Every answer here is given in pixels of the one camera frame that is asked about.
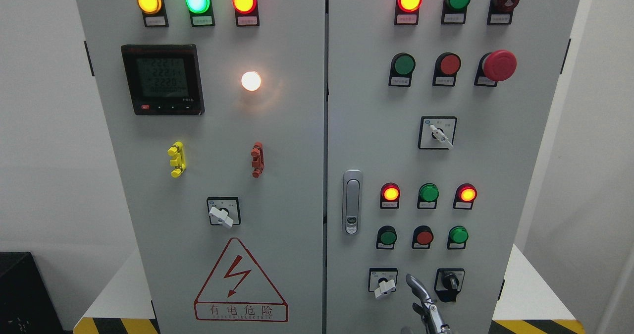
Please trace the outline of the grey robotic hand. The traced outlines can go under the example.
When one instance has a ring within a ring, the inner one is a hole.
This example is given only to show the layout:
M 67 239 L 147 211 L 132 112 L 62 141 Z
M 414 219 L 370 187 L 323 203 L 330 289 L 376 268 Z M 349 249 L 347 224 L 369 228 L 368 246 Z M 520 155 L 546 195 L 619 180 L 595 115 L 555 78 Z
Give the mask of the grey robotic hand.
M 442 318 L 435 301 L 422 282 L 410 274 L 406 274 L 405 280 L 414 296 L 420 300 L 421 304 L 413 303 L 412 309 L 421 317 L 426 334 L 452 334 L 453 330 Z

